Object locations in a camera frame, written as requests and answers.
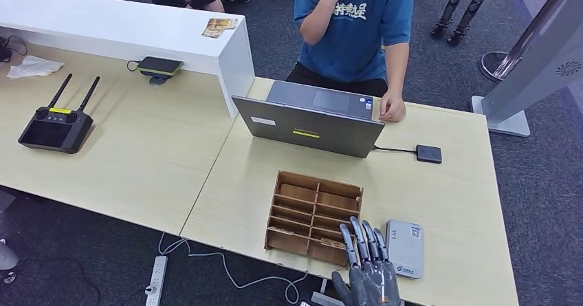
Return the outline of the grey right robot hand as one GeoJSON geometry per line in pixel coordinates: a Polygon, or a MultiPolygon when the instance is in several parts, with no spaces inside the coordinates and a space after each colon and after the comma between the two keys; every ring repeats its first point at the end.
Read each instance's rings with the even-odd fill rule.
{"type": "Polygon", "coordinates": [[[345,283],[338,271],[331,273],[331,281],[345,305],[402,305],[394,265],[382,233],[368,221],[349,218],[356,242],[347,225],[340,224],[349,262],[349,282],[345,283]]]}

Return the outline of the person's left hand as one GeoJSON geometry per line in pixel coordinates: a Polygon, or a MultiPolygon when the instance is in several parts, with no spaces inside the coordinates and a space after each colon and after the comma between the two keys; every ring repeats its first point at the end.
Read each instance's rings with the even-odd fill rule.
{"type": "Polygon", "coordinates": [[[387,91],[381,99],[379,119],[383,122],[400,122],[406,116],[406,106],[399,92],[387,91]]]}

